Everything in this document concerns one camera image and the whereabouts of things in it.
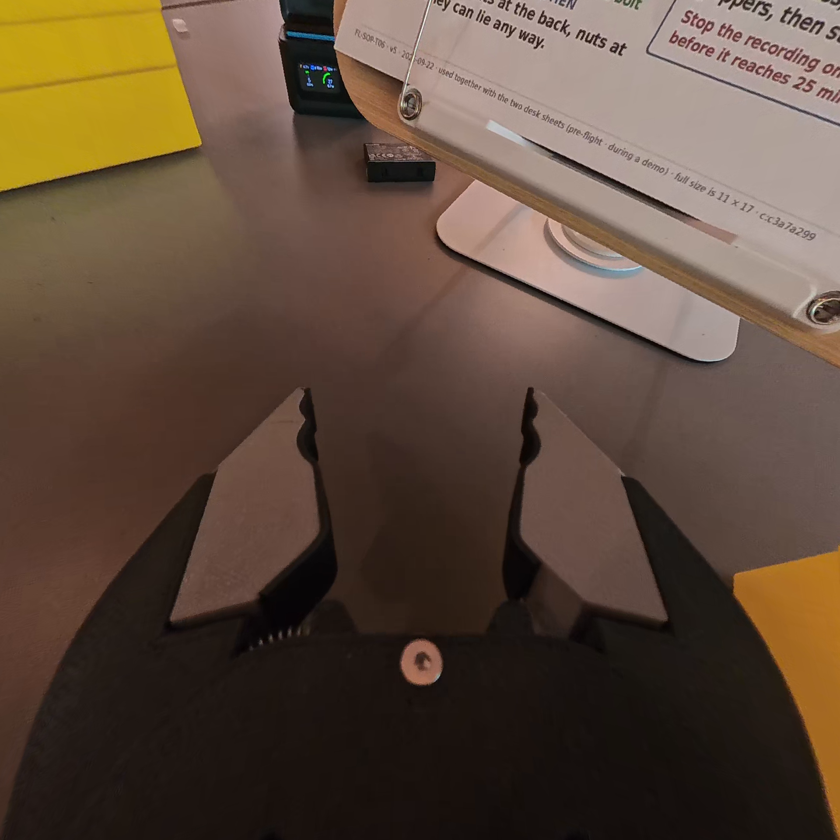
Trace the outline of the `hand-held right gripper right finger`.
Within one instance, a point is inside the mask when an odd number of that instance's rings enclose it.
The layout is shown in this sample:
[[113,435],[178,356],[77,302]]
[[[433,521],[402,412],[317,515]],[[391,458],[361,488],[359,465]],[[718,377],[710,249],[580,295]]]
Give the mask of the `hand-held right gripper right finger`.
[[579,637],[596,618],[662,629],[665,605],[623,472],[540,390],[529,388],[502,580],[534,631]]

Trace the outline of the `printed instruction sheet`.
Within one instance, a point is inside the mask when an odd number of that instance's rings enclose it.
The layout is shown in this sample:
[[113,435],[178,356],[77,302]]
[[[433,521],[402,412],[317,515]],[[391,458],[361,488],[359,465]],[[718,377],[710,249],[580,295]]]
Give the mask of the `printed instruction sheet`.
[[347,2],[336,46],[734,234],[838,250],[838,2]]

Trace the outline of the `black charging case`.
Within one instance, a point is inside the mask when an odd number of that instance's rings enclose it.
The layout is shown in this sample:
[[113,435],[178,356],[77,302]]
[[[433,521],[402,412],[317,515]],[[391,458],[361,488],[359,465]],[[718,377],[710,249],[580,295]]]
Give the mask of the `black charging case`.
[[278,46],[295,113],[362,119],[347,92],[334,48],[333,1],[280,1]]

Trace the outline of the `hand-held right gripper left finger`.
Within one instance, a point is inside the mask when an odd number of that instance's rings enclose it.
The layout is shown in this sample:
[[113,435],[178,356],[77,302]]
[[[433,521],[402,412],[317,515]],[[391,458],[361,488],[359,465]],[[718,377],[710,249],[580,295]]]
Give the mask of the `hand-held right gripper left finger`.
[[338,573],[312,393],[291,393],[219,465],[170,623],[303,634]]

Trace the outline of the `yellow plastic bin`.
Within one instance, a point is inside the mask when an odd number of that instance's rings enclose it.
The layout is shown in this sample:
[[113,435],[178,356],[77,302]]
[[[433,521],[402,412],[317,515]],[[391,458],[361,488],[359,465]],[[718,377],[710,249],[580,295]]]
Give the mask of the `yellow plastic bin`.
[[161,2],[1,2],[3,192],[201,144]]
[[839,827],[839,551],[737,573],[733,593],[791,690]]

